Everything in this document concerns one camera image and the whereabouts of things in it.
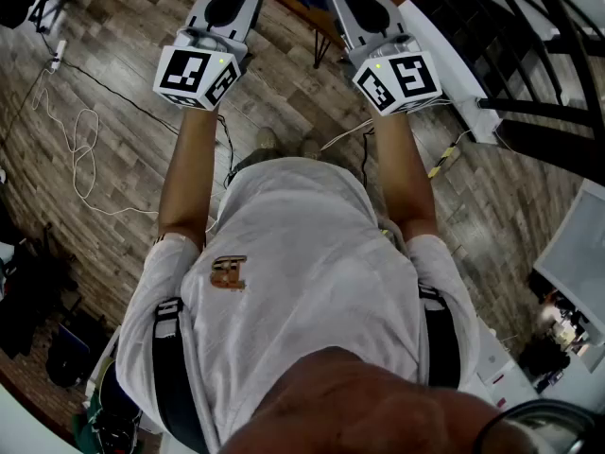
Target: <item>orange logo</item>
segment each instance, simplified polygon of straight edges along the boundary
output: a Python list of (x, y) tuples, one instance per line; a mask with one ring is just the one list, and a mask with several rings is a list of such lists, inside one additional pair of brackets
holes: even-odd
[(225, 255), (212, 263), (210, 284), (220, 289), (237, 289), (243, 291), (244, 281), (239, 280), (239, 268), (246, 262), (245, 255)]

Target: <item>white box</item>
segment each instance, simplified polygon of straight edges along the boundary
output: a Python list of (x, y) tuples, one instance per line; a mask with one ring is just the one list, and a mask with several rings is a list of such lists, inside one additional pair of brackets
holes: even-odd
[(153, 91), (178, 106), (211, 111), (240, 76), (233, 54), (167, 45)]

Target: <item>wooden floor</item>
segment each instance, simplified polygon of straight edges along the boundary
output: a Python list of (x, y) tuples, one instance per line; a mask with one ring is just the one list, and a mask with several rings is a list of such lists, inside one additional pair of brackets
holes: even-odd
[[(65, 58), (101, 79), (141, 107), (178, 127), (180, 111), (151, 91), (161, 48), (195, 0), (74, 0), (61, 12), (50, 35), (54, 47), (67, 39)], [(314, 34), (281, 5), (265, 0), (249, 38), (256, 56), (248, 73), (221, 105), (235, 148), (235, 160), (253, 149), (254, 135), (269, 126), (292, 151), (307, 134), (325, 143), (368, 118), (366, 103), (337, 64), (331, 49), (314, 70)], [(0, 125), (10, 119), (48, 59), (32, 25), (0, 29)], [(176, 136), (97, 86), (62, 66), (44, 77), (50, 112), (65, 123), (73, 146), (78, 112), (98, 112), (101, 126), (95, 149), (97, 177), (89, 202), (108, 211), (126, 206), (157, 210)], [(91, 211), (72, 188), (72, 158), (61, 128), (48, 118), (45, 100), (24, 107), (0, 149), (9, 181), (2, 189), (17, 224), (30, 234), (54, 224), (57, 240), (77, 257), (75, 279), (92, 312), (120, 323), (147, 251), (156, 235), (154, 218), (124, 213), (108, 217)], [(411, 116), (427, 169), (462, 128), (445, 108)], [(80, 119), (83, 143), (92, 140), (90, 115)], [(229, 152), (217, 132), (215, 193), (222, 190)], [(373, 139), (368, 162), (369, 193), (382, 210), (376, 187)], [(327, 158), (360, 176), (361, 135), (333, 146)], [(81, 164), (78, 187), (91, 180), (91, 163)], [(433, 181), (442, 237), (455, 257), (476, 308), (513, 353), (534, 328), (537, 303), (525, 286), (531, 265), (562, 221), (580, 179), (564, 170), (508, 150), (472, 144), (466, 137)], [(212, 216), (220, 195), (213, 198)]]

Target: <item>chair leg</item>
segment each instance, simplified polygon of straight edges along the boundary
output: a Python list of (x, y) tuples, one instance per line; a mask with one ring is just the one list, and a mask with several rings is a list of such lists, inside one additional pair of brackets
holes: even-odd
[(313, 64), (314, 69), (319, 69), (321, 65), (321, 61), (323, 60), (325, 53), (330, 48), (331, 42), (325, 38), (325, 35), (321, 35), (321, 44), (320, 42), (320, 32), (315, 30), (315, 63)]
[(42, 25), (42, 16), (44, 14), (45, 4), (45, 0), (40, 0), (40, 2), (38, 2), (36, 7), (34, 8), (34, 11), (32, 11), (29, 15), (29, 22), (34, 23), (34, 25), (36, 26), (36, 32), (38, 32), (39, 34), (45, 31), (45, 28)]

